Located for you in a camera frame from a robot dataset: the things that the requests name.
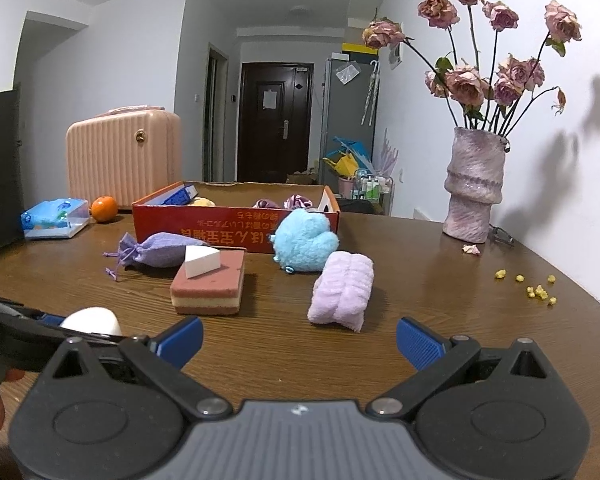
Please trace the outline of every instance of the blue plush toy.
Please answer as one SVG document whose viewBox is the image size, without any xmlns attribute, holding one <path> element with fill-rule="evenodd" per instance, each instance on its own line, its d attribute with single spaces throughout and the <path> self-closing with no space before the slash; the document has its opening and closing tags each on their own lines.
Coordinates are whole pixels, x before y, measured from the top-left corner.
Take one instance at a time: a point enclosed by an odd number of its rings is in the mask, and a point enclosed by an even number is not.
<svg viewBox="0 0 600 480">
<path fill-rule="evenodd" d="M 322 271 L 339 244 L 337 235 L 330 231 L 329 219 L 305 209 L 289 213 L 269 239 L 276 253 L 273 260 L 289 274 Z"/>
</svg>

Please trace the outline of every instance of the cardboard box on floor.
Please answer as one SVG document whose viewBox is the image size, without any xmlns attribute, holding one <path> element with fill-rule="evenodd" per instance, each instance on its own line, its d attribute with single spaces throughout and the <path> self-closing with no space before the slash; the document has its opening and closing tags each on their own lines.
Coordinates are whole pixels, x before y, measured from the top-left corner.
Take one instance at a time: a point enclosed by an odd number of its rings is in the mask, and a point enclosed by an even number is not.
<svg viewBox="0 0 600 480">
<path fill-rule="evenodd" d="M 198 196 L 208 198 L 216 207 L 161 205 L 169 196 L 193 185 Z M 290 213 L 285 209 L 254 209 L 262 198 L 282 203 L 294 194 L 307 197 L 323 212 L 338 232 L 340 208 L 328 186 L 295 184 L 256 184 L 253 182 L 210 184 L 177 182 L 134 202 L 134 226 L 138 242 L 160 233 L 175 233 L 199 238 L 213 246 L 244 247 L 250 253 L 273 254 L 268 235 Z"/>
</svg>

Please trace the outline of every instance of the wooden table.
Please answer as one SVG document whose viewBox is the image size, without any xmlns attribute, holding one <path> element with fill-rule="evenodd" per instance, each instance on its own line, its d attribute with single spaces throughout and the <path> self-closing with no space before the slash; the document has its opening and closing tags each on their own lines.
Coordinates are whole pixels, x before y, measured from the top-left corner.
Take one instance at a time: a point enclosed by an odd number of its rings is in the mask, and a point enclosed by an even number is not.
<svg viewBox="0 0 600 480">
<path fill-rule="evenodd" d="M 113 310 L 123 333 L 155 335 L 178 320 L 169 299 L 173 270 L 104 272 L 130 218 L 90 226 L 73 240 L 36 241 L 0 254 L 0 296 L 70 314 L 85 306 Z M 578 480 L 600 480 L 600 304 L 566 276 L 517 244 L 487 244 L 482 256 L 461 251 L 440 224 L 343 214 L 341 248 L 375 263 L 374 290 L 361 333 L 315 327 L 306 320 L 315 276 L 289 276 L 270 255 L 248 254 L 240 315 L 206 318 L 205 343 L 186 372 L 237 404 L 242 398 L 353 398 L 365 404 L 413 374 L 395 347 L 395 324 L 410 315 L 437 332 L 469 333 L 485 346 L 508 346 L 519 336 L 540 344 L 583 407 L 592 441 Z M 507 269 L 505 280 L 495 280 Z M 517 283 L 514 276 L 526 276 Z M 546 284 L 555 307 L 526 297 Z M 7 421 L 33 374 L 1 391 Z M 1 434 L 3 446 L 6 432 Z M 19 478 L 6 448 L 0 473 Z"/>
</svg>

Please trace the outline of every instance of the ceramic vase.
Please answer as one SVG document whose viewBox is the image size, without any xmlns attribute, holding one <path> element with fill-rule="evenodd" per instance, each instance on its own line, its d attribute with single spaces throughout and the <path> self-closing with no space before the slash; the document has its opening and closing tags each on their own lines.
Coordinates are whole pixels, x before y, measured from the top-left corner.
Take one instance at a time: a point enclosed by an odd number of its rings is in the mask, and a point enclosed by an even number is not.
<svg viewBox="0 0 600 480">
<path fill-rule="evenodd" d="M 502 201 L 506 140 L 484 130 L 456 128 L 445 189 L 451 193 L 442 230 L 459 240 L 487 240 L 491 206 Z"/>
</svg>

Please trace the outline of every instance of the brown door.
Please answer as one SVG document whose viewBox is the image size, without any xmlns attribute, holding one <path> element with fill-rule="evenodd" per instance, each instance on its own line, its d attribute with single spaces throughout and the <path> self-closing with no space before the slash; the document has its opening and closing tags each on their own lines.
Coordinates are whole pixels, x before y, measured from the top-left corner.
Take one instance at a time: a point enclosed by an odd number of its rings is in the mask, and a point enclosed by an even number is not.
<svg viewBox="0 0 600 480">
<path fill-rule="evenodd" d="M 313 74 L 312 64 L 242 65 L 239 182 L 286 182 L 306 170 Z"/>
</svg>

